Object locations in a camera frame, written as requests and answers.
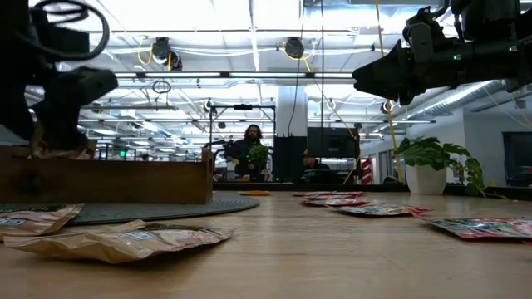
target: table surface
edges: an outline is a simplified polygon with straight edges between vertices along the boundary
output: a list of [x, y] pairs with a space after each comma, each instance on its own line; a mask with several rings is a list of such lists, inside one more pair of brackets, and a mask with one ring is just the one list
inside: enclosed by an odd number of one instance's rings
[[[367, 194], [427, 218], [530, 217], [532, 202]], [[422, 220], [355, 218], [289, 193], [240, 213], [166, 223], [239, 229], [143, 262], [68, 262], [0, 247], [1, 298], [530, 298], [532, 247], [465, 242]]]

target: wooden box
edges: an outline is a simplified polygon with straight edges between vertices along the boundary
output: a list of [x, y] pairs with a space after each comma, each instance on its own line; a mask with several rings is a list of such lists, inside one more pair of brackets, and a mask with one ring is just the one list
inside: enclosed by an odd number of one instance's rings
[[0, 149], [0, 203], [193, 203], [212, 198], [213, 156], [201, 162], [24, 159]]

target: gray mat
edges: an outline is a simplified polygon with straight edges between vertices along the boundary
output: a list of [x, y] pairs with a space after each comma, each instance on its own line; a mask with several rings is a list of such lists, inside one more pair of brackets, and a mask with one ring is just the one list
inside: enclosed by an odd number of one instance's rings
[[[35, 207], [43, 204], [0, 204], [0, 208]], [[199, 217], [232, 213], [259, 206], [259, 201], [239, 195], [213, 194], [207, 204], [88, 203], [67, 225], [125, 223]]]

